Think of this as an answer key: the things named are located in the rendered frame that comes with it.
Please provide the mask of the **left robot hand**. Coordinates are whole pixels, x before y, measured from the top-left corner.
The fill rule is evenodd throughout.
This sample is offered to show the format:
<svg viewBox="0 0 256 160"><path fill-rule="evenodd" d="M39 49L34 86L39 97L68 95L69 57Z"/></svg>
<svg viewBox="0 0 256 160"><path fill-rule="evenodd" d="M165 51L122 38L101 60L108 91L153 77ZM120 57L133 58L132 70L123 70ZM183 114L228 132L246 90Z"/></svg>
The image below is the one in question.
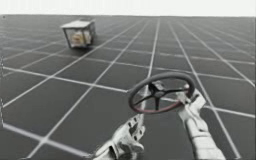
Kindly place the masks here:
<svg viewBox="0 0 256 160"><path fill-rule="evenodd" d="M118 159L126 155L138 154L144 151L140 143L144 136L146 127L142 114L136 114L122 124L113 134L115 154Z"/></svg>

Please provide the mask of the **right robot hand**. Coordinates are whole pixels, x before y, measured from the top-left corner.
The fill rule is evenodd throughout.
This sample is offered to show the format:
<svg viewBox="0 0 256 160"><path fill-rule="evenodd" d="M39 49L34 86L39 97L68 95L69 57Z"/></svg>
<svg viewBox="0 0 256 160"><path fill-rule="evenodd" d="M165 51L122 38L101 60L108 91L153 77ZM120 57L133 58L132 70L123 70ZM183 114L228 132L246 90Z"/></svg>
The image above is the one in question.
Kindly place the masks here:
<svg viewBox="0 0 256 160"><path fill-rule="evenodd" d="M182 106L178 108L178 115L180 118L183 121L192 119L196 122L200 122L202 120L200 112L206 104L206 100L202 93L198 89L195 89L191 97L188 97L185 92L179 92L177 93L177 96L182 104Z"/></svg>

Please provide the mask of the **dark steering wheel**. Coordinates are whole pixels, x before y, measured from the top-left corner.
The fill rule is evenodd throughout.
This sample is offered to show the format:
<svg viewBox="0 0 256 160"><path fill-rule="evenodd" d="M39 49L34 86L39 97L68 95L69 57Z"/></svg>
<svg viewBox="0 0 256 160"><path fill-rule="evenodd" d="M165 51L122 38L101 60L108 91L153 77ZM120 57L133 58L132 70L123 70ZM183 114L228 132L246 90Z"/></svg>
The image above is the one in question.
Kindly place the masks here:
<svg viewBox="0 0 256 160"><path fill-rule="evenodd" d="M176 88L176 89L166 89L163 86L162 81L165 79L170 80L182 80L185 82L185 86L183 88ZM138 100L137 102L134 101L135 96L139 93L142 88L148 88L149 94L143 93L143 98ZM130 108L139 113L139 114L158 114L170 111L177 107L183 105L181 100L176 100L174 104L171 104L166 107L160 107L160 100L168 94L172 93L184 93L185 97L191 99L193 93L195 92L195 84L191 77L184 73L175 73L175 72L166 72L154 75L150 78L147 78L140 83L136 84L129 93L128 104ZM140 107L140 104L148 99L152 98L154 100L154 108L153 109L145 109Z"/></svg>

